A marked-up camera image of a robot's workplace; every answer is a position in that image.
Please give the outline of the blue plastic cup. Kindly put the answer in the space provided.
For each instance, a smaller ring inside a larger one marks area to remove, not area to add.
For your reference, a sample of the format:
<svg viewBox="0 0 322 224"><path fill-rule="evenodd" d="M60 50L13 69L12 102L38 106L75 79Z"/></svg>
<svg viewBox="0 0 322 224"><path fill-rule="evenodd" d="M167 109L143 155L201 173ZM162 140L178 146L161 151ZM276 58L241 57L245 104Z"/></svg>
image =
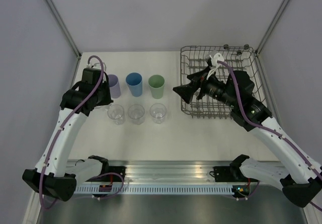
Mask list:
<svg viewBox="0 0 322 224"><path fill-rule="evenodd" d="M142 76L137 72L132 72L125 79L132 96L140 97L142 95Z"/></svg>

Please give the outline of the purple plastic cup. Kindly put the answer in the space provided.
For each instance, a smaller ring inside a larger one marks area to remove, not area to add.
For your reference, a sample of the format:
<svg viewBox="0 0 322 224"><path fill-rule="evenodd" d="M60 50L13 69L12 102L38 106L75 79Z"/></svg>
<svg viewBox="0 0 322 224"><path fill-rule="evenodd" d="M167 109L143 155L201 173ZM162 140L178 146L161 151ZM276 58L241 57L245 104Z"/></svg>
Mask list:
<svg viewBox="0 0 322 224"><path fill-rule="evenodd" d="M111 97L113 99L119 98L121 96L121 89L118 77L114 74L109 74L108 79Z"/></svg>

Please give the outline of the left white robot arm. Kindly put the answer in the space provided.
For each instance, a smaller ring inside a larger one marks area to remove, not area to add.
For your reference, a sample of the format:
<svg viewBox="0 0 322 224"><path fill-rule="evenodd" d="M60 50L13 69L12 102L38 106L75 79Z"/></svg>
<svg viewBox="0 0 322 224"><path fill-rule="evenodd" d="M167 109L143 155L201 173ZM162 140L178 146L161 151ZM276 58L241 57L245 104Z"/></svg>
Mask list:
<svg viewBox="0 0 322 224"><path fill-rule="evenodd" d="M107 75L103 70L85 68L81 81L62 97L58 121L44 154L33 169L24 171L22 179L26 184L37 193L68 201L76 187L92 177L106 181L110 176L106 158L92 155L70 168L67 160L90 112L110 103Z"/></svg>

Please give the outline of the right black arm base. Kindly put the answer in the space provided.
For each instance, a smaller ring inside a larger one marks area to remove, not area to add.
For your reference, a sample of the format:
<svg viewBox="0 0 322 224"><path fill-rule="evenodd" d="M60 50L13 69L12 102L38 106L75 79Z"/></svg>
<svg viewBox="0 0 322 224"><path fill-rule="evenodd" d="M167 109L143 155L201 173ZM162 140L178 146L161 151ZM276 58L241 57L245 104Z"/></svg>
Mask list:
<svg viewBox="0 0 322 224"><path fill-rule="evenodd" d="M229 166L214 166L213 172L216 182L237 182L237 178L231 173Z"/></svg>

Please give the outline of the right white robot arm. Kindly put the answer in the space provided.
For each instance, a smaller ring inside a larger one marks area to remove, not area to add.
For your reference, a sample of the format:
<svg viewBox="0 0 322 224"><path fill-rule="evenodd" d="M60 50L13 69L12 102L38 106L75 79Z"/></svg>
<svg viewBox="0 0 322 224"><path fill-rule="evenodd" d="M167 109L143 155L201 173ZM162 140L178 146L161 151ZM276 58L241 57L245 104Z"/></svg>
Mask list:
<svg viewBox="0 0 322 224"><path fill-rule="evenodd" d="M197 99L207 95L230 107L234 122L263 142L285 167L282 171L240 155L230 163L231 178L267 183L281 190L296 206L306 207L321 192L321 164L290 140L270 110L253 96L255 84L247 72L232 70L226 82L209 73L207 67L188 75L190 82L174 87L173 91L187 104L198 91Z"/></svg>

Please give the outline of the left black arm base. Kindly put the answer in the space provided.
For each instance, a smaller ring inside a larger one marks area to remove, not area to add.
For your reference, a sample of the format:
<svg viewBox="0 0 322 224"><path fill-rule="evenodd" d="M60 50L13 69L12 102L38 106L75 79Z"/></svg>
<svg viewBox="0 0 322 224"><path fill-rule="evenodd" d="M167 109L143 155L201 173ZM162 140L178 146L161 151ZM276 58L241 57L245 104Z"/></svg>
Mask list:
<svg viewBox="0 0 322 224"><path fill-rule="evenodd" d="M105 173L116 173L119 174L122 178L126 176L126 167L125 166L109 166L108 169L104 170L102 174ZM102 176L98 179L101 182L116 182L116 183L121 183L122 180L119 176L115 175L105 175Z"/></svg>

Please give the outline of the green plastic cup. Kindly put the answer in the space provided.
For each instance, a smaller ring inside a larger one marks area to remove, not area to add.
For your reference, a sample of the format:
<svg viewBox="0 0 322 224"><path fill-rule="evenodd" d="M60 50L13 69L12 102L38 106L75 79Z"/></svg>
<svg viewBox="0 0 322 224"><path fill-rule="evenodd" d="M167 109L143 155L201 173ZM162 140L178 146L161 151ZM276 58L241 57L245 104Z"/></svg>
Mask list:
<svg viewBox="0 0 322 224"><path fill-rule="evenodd" d="M151 95L154 99L161 99L164 94L165 79L161 75L155 74L148 79Z"/></svg>

